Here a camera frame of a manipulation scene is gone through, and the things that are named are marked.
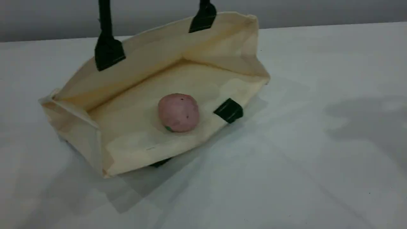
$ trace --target pink clay ball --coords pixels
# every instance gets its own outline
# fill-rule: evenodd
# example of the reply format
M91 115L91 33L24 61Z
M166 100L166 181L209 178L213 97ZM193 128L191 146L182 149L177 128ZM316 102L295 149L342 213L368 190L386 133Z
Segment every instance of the pink clay ball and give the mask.
M190 95L166 95L158 102L158 116L171 132L191 131L199 122L198 104Z

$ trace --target black handle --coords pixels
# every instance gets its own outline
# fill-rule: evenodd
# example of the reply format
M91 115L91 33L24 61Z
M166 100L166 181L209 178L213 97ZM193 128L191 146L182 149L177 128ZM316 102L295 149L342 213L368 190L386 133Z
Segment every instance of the black handle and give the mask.
M99 22L102 31L95 47L95 62L98 71L103 71L126 59L122 43L113 37L110 0L99 0Z
M192 19L189 32L209 29L212 27L216 18L216 8L210 3L210 0L200 0L199 11L197 15Z
M99 0L99 22L105 36L113 36L110 0Z

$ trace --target table surface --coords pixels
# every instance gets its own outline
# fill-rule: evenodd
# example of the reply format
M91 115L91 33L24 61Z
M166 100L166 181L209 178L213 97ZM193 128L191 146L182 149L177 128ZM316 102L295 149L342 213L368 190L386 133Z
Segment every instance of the table surface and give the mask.
M164 166L100 178L37 103L96 38L0 43L0 227L407 227L407 22L265 29L245 116Z

